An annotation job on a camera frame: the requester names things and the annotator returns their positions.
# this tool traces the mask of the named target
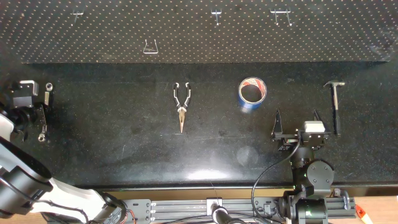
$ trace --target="roll of tape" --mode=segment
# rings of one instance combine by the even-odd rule
[[[257,87],[258,90],[261,92],[261,99],[259,101],[252,102],[243,97],[242,89],[243,89],[243,87],[248,86],[248,85],[253,85],[253,86]],[[247,109],[258,108],[261,105],[261,103],[264,101],[266,96],[267,96],[266,84],[264,83],[264,81],[262,81],[259,78],[256,78],[256,77],[245,78],[239,85],[239,102],[244,108],[247,108]]]

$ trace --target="black pegboard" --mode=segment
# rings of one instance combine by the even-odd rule
[[[24,63],[384,61],[395,1],[2,0],[0,40]],[[271,9],[291,10],[277,25]],[[211,11],[222,11],[219,25]],[[74,23],[73,11],[84,11]],[[158,54],[146,55],[145,40]]]

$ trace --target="black tabletop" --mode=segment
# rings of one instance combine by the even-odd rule
[[[49,141],[16,142],[53,176],[99,189],[242,187],[286,153],[270,141],[280,109],[286,133],[313,120],[317,109],[333,130],[330,87],[338,89],[342,137],[315,156],[335,168],[336,185],[398,184],[396,63],[220,63],[30,65],[40,83],[52,82]],[[259,77],[263,104],[243,113],[238,85]],[[175,82],[190,82],[192,99],[180,133],[172,97]],[[185,98],[185,88],[180,88]],[[288,163],[263,186],[290,186]]]

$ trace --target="pliers handle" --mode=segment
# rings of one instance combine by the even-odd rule
[[[173,86],[174,102],[177,105],[178,112],[181,110],[184,110],[184,112],[187,112],[189,102],[191,101],[191,86],[189,85],[189,83],[186,83],[185,86],[187,87],[187,99],[185,99],[185,102],[182,106],[178,100],[178,88],[180,87],[180,84],[175,83]]]

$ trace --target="orange object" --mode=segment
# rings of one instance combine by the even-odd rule
[[[373,224],[371,217],[359,205],[355,205],[356,214],[365,224]]]

